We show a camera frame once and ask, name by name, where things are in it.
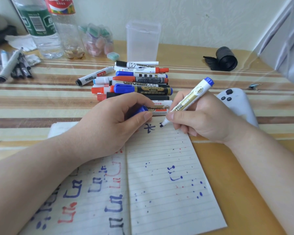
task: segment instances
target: left hand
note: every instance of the left hand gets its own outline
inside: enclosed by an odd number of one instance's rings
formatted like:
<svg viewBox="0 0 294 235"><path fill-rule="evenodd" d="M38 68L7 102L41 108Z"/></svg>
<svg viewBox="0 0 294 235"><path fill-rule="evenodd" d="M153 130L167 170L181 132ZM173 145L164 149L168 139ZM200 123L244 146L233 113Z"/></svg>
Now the left hand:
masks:
<svg viewBox="0 0 294 235"><path fill-rule="evenodd" d="M130 117L142 105L153 107L154 103L136 92L108 98L64 133L64 141L68 141L70 151L82 163L109 156L120 150L132 134L152 118L149 111Z"/></svg>

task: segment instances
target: right hand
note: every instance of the right hand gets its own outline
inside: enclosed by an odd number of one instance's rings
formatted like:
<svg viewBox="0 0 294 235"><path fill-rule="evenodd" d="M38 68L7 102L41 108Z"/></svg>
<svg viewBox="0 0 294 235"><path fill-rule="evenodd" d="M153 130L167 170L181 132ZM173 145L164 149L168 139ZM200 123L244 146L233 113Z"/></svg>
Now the right hand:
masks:
<svg viewBox="0 0 294 235"><path fill-rule="evenodd" d="M171 105L172 110L191 90L177 93ZM218 143L227 143L239 138L248 123L235 115L214 94L207 92L185 111L169 112L166 118L173 122L175 129L193 136L198 134Z"/></svg>

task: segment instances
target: white game controller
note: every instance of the white game controller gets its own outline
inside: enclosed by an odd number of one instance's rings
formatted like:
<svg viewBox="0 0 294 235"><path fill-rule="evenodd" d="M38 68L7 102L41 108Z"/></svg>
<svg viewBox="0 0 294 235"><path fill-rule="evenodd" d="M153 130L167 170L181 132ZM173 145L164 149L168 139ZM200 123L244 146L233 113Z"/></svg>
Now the white game controller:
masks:
<svg viewBox="0 0 294 235"><path fill-rule="evenodd" d="M242 89L231 88L224 90L217 95L217 98L219 98L236 115L241 116L255 127L259 127L247 95Z"/></svg>

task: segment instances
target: notebook page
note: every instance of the notebook page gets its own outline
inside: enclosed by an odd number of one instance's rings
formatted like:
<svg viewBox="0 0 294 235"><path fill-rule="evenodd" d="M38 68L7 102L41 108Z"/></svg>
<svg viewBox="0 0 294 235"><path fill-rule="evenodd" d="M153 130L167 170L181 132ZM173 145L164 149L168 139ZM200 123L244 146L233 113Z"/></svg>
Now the notebook page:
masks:
<svg viewBox="0 0 294 235"><path fill-rule="evenodd" d="M76 123L53 124L48 137L67 131ZM20 235L127 235L131 233L129 218L123 148L74 170L37 210Z"/></svg>
<svg viewBox="0 0 294 235"><path fill-rule="evenodd" d="M226 227L187 134L154 117L126 143L132 234L194 235Z"/></svg>

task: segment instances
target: hand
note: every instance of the hand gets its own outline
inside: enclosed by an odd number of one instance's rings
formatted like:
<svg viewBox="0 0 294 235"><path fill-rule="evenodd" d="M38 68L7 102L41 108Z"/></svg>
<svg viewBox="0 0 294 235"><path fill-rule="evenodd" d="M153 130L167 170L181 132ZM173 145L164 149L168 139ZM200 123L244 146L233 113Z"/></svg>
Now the hand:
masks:
<svg viewBox="0 0 294 235"><path fill-rule="evenodd" d="M177 93L170 110L173 109L191 90ZM234 140L248 123L235 115L214 94L207 92L185 111L174 111L166 118L174 123L175 129L193 136L198 134L213 142L226 143Z"/></svg>
<svg viewBox="0 0 294 235"><path fill-rule="evenodd" d="M142 105L152 107L154 103L136 92L108 98L67 131L66 140L71 142L72 150L83 162L109 156L120 150L132 134L152 118L149 111L130 118Z"/></svg>

